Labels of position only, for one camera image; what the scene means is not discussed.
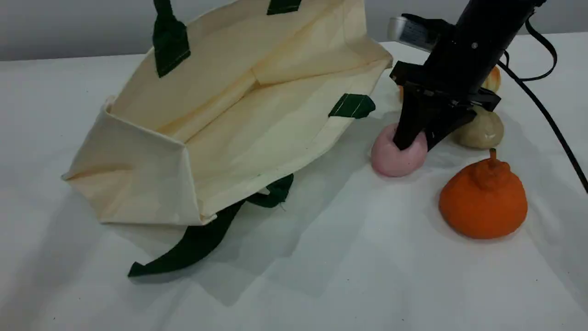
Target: cream fabric bag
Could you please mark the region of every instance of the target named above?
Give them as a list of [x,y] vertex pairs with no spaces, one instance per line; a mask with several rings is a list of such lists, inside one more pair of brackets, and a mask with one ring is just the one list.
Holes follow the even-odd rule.
[[335,106],[373,106],[357,96],[392,60],[366,35],[363,0],[238,0],[185,31],[189,50],[163,63],[156,44],[63,176],[100,222],[213,221],[330,149],[357,117]]

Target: fruit stem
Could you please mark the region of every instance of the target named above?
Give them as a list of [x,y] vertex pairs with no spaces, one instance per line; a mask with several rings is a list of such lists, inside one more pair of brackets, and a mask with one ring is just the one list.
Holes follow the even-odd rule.
[[496,148],[490,149],[490,168],[494,168],[499,164],[498,159],[496,158]]

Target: tan potato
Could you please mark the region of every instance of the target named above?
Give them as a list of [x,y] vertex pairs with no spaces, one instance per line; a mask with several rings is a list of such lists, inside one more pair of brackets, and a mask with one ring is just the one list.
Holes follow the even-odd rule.
[[474,106],[474,120],[453,133],[455,141],[463,146],[487,150],[500,144],[505,127],[496,113]]

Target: table surface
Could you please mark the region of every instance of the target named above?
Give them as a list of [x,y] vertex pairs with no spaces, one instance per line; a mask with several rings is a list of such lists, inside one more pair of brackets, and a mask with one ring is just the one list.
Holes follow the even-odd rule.
[[[548,38],[558,66],[529,87],[588,171],[588,33]],[[402,61],[427,57],[385,47]],[[529,36],[509,52],[520,77],[551,66]],[[181,230],[100,225],[59,176],[141,59],[0,62],[0,329],[588,329],[588,199],[539,110],[504,74],[499,157],[529,198],[509,238],[460,237],[437,210],[447,180],[487,152],[444,141],[411,176],[373,173],[371,143],[400,110],[386,71],[372,95],[377,111],[296,173],[282,208],[246,206],[206,260],[130,281],[131,264],[163,253]]]

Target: dark green handle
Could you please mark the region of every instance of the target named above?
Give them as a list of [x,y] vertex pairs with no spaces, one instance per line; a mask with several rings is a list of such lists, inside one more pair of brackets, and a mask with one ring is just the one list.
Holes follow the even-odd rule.
[[186,25],[173,15],[170,0],[153,0],[157,18],[153,28],[155,66],[159,77],[174,70],[190,56]]
[[271,0],[268,7],[268,15],[285,14],[298,11],[302,0]]
[[293,180],[293,175],[286,176],[268,185],[270,194],[256,193],[259,195],[254,194],[219,211],[216,214],[216,220],[205,226],[189,226],[182,239],[169,252],[146,265],[137,262],[133,263],[128,277],[174,272],[204,259],[221,243],[229,230],[230,224],[245,201],[262,207],[275,207],[286,200]]
[[345,93],[335,104],[329,116],[364,118],[376,109],[376,104],[364,94]]

